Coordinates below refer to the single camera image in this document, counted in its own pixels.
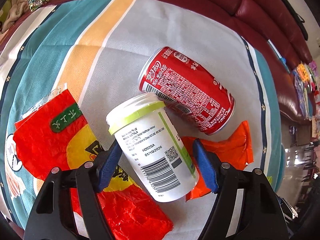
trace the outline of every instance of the navy stripe with stars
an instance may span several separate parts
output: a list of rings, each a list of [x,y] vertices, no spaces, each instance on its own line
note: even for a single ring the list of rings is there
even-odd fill
[[[39,28],[58,8],[59,8],[60,5],[57,5],[48,15],[47,17],[40,23],[40,25],[37,27]],[[23,52],[23,49],[25,48],[25,46],[27,45],[28,41],[30,40],[30,38],[32,37],[32,35],[35,33],[35,31],[37,30],[37,28],[30,34],[30,36],[25,40],[25,42],[23,43],[23,45],[21,46],[19,52],[18,52],[18,55],[17,55],[17,59],[15,60],[14,64],[12,65],[9,73],[8,73],[8,76],[6,78],[6,81],[4,82],[4,86],[3,86],[3,90],[2,90],[2,94],[1,94],[1,99],[0,99],[0,113],[2,111],[2,107],[3,107],[3,103],[4,103],[4,97],[5,97],[5,94],[6,94],[6,91],[7,91],[7,88],[8,88],[8,84],[10,82],[10,78],[12,77],[12,74],[13,74],[13,71],[15,70],[18,62],[20,61],[21,59],[21,55],[22,55],[22,52]],[[12,218],[12,221],[14,223],[17,224],[16,220],[18,219],[17,215],[16,215],[16,212],[14,211],[14,207],[13,207],[13,204],[12,204],[12,201],[9,201],[5,193],[5,189],[4,189],[4,186],[7,187],[6,183],[3,184],[3,182],[6,181],[6,177],[5,177],[5,172],[0,172],[0,188],[1,188],[1,191],[2,191],[2,195],[3,195],[3,198],[4,198],[4,201],[5,201],[5,204],[7,205],[7,208],[9,210],[9,213],[11,214],[11,218]]]
[[[260,163],[260,169],[263,171],[264,170],[264,164],[265,164],[265,161],[266,161],[267,147],[268,147],[267,132],[266,132],[266,105],[264,103],[261,83],[260,83],[260,80],[259,80],[258,75],[257,75],[257,73],[255,71],[255,68],[254,68],[254,63],[253,63],[253,60],[252,60],[252,56],[251,56],[251,53],[250,53],[250,50],[249,50],[248,43],[246,42],[246,40],[244,38],[241,37],[241,39],[242,39],[242,41],[243,41],[243,43],[245,45],[245,48],[247,50],[250,66],[252,68],[254,76],[256,77],[256,81],[257,81],[257,85],[258,85],[259,100],[260,100],[260,105],[261,105],[261,131],[262,131],[262,149],[263,149],[262,150],[261,163]]]

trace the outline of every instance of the orange wrapper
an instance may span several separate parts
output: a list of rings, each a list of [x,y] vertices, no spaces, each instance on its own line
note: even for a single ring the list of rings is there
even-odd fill
[[[197,185],[186,195],[186,201],[188,201],[202,197],[210,193],[211,190],[206,187],[198,164],[193,157],[192,144],[196,138],[185,136],[181,139],[200,175]],[[252,142],[248,121],[243,121],[227,140],[212,142],[200,139],[200,141],[204,145],[204,148],[208,152],[214,152],[221,162],[228,162],[238,170],[243,170],[249,163],[253,162]]]
[[[76,169],[103,150],[68,90],[17,124],[13,135],[18,158],[36,178],[45,180],[52,167]],[[117,166],[98,199],[117,240],[161,240],[173,224],[159,206]],[[81,215],[76,189],[72,206]]]

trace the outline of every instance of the striped cloth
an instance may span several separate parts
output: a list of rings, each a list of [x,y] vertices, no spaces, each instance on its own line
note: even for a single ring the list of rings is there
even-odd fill
[[[180,136],[220,141],[248,120],[254,163],[246,169],[262,168],[272,176],[272,186],[276,185],[281,158],[280,112],[262,54],[227,27],[174,5],[156,0],[76,0],[36,10],[0,56],[0,185],[6,203],[2,211],[9,218],[25,228],[38,191],[36,179],[17,160],[6,167],[7,177],[9,173],[19,180],[20,192],[16,196],[9,192],[5,163],[14,144],[10,136],[14,123],[66,83],[97,139],[109,148],[113,137],[108,133],[106,115],[140,94],[140,70],[149,56],[164,46],[199,62],[236,100],[233,117],[212,136],[198,132],[168,110]],[[120,165],[143,187],[124,156]],[[160,203],[174,223],[165,239],[196,239],[214,199],[214,194],[208,194],[187,203],[183,198]],[[238,200],[235,214],[239,215]]]

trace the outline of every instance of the red leather sofa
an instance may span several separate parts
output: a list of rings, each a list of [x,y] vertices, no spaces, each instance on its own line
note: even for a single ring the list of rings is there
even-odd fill
[[[51,0],[60,4],[70,0]],[[266,58],[271,70],[281,114],[300,124],[305,121],[294,88],[293,74],[288,74],[267,40],[271,40],[292,70],[312,57],[295,20],[281,0],[159,0],[211,18],[243,36]],[[17,28],[27,15],[16,23]]]

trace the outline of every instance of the red coca-cola can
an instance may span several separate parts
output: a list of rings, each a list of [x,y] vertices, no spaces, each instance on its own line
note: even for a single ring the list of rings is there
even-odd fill
[[[235,100],[199,63],[164,47],[146,62],[139,75],[139,89],[153,92],[168,107],[211,135],[230,119]]]

